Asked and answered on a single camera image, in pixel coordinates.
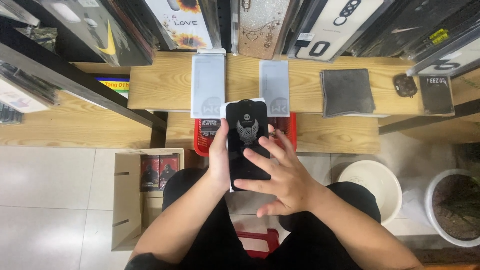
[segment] wing logo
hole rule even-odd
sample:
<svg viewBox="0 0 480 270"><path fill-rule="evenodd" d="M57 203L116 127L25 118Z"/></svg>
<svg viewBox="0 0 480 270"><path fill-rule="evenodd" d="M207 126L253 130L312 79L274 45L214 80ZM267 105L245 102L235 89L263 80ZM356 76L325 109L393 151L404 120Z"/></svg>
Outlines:
<svg viewBox="0 0 480 270"><path fill-rule="evenodd" d="M240 135L240 140L242 140L245 145L252 145L253 141L257 138L258 121L255 119L252 127L242 127L240 121L237 121L237 132Z"/></svg>
<svg viewBox="0 0 480 270"><path fill-rule="evenodd" d="M107 48L102 49L100 47L95 46L97 49L99 49L101 52L104 52L109 55L114 55L116 53L115 50L115 43L113 43L113 35L112 35L112 29L110 28L110 21L107 20L108 22L108 42L107 42Z"/></svg>

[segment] gray cloth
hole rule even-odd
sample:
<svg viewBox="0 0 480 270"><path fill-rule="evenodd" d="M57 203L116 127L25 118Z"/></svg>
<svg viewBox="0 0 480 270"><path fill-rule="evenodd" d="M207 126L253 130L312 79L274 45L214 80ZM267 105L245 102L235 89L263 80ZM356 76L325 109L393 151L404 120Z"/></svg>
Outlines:
<svg viewBox="0 0 480 270"><path fill-rule="evenodd" d="M367 69L323 70L324 118L370 114L375 109Z"/></svg>

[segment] plant pot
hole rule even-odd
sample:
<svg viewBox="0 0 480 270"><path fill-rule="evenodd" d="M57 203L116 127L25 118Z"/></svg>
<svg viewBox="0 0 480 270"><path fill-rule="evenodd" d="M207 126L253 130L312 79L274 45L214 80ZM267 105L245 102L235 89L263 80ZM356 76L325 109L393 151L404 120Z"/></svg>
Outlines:
<svg viewBox="0 0 480 270"><path fill-rule="evenodd" d="M471 173L467 170L452 169L452 170L444 171L443 173L435 176L435 178L428 185L427 191L425 193L425 211L427 214L427 218L430 221L430 224L438 232L438 234L448 242L458 246L463 246L463 247L472 247L472 246L480 245L480 237L473 240L459 240L452 237L441 228L440 224L437 221L437 218L435 217L435 213L433 211L433 205L432 205L433 193L437 185L440 183L440 181L450 175L471 176Z"/></svg>

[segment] red plastic basket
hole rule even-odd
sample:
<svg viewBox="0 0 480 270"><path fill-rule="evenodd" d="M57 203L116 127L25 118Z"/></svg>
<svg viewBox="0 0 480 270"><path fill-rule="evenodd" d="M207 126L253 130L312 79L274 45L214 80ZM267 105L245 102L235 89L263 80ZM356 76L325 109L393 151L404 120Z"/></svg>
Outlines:
<svg viewBox="0 0 480 270"><path fill-rule="evenodd" d="M286 118L286 130L285 135L290 142L293 144L293 148L297 150L297 115L294 112L290 113L290 117ZM195 147L195 152L202 157L208 157L208 149L212 144L213 140L209 137L203 137L202 132L200 131L201 128L201 119L195 119L195 134L193 137L193 146ZM283 147L280 140L276 140L276 144L280 147Z"/></svg>

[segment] nike logo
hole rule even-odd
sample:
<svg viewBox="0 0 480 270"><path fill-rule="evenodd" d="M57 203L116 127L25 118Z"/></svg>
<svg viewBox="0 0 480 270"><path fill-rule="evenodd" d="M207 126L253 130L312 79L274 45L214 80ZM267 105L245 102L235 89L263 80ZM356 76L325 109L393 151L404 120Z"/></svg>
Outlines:
<svg viewBox="0 0 480 270"><path fill-rule="evenodd" d="M102 49L102 48L99 48L99 47L96 47L97 49L99 49L101 52L104 52L106 54L109 54L109 55L114 55L116 53L116 50L115 50L115 44L113 43L113 35L112 35L112 29L110 28L110 21L107 20L108 22L108 42L107 42L107 48L106 49Z"/></svg>
<svg viewBox="0 0 480 270"><path fill-rule="evenodd" d="M395 33L400 33L400 32L404 32L404 31L408 31L408 30L412 30L412 29L417 29L417 28L420 28L421 26L419 27L413 27L413 28L405 28L405 29L395 29L392 31L392 34L395 34Z"/></svg>

